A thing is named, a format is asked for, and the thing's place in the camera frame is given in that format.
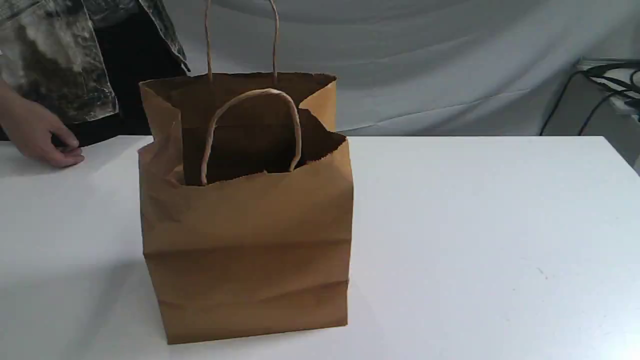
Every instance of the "camouflage jacket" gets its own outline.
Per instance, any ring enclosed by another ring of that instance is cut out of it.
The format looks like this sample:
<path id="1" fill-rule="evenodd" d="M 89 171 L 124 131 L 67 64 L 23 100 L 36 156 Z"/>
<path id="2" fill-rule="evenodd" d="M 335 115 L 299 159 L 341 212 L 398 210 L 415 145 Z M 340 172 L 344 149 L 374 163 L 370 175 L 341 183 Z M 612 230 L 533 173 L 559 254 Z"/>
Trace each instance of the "camouflage jacket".
<path id="1" fill-rule="evenodd" d="M 162 0 L 0 0 L 0 76 L 64 122 L 116 113 L 93 28 L 116 23 L 139 7 L 186 65 Z"/>

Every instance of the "white fabric backdrop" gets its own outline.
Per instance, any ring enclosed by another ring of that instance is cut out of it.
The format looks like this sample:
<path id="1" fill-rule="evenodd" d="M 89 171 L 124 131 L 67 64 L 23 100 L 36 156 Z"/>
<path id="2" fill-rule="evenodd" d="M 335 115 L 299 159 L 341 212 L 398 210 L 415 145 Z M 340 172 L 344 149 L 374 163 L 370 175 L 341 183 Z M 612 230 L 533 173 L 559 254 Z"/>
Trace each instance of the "white fabric backdrop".
<path id="1" fill-rule="evenodd" d="M 166 0 L 193 74 L 206 70 L 204 1 Z M 214 70 L 270 69 L 267 0 L 213 0 Z M 338 75 L 349 135 L 533 134 L 545 81 L 638 0 L 276 0 L 278 69 Z"/>

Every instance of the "white table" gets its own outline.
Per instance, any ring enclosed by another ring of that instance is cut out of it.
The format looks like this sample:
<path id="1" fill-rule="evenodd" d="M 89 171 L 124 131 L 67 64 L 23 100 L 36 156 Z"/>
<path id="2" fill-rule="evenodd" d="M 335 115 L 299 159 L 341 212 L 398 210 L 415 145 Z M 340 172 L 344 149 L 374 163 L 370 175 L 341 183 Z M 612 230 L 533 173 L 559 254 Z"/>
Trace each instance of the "white table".
<path id="1" fill-rule="evenodd" d="M 350 325 L 167 346 L 136 149 L 0 145 L 0 358 L 640 357 L 640 178 L 601 138 L 352 138 Z"/>

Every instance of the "kraft paper bag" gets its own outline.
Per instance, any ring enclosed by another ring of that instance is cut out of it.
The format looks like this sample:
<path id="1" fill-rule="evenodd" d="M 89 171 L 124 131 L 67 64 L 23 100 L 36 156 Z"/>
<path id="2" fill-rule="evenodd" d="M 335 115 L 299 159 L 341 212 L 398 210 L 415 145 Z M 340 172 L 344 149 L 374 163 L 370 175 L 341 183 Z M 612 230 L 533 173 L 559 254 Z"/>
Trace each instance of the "kraft paper bag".
<path id="1" fill-rule="evenodd" d="M 353 179 L 335 77 L 210 71 L 141 93 L 143 248 L 168 343 L 346 325 Z"/>

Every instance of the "person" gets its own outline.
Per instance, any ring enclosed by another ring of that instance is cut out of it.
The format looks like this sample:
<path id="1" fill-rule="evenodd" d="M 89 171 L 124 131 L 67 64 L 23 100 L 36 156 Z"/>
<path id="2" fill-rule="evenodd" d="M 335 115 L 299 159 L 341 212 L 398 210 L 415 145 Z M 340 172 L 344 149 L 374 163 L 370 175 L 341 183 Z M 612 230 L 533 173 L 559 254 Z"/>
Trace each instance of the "person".
<path id="1" fill-rule="evenodd" d="M 2 0 L 0 140 L 78 164 L 81 147 L 148 135 L 138 84 L 185 70 L 162 0 Z"/>

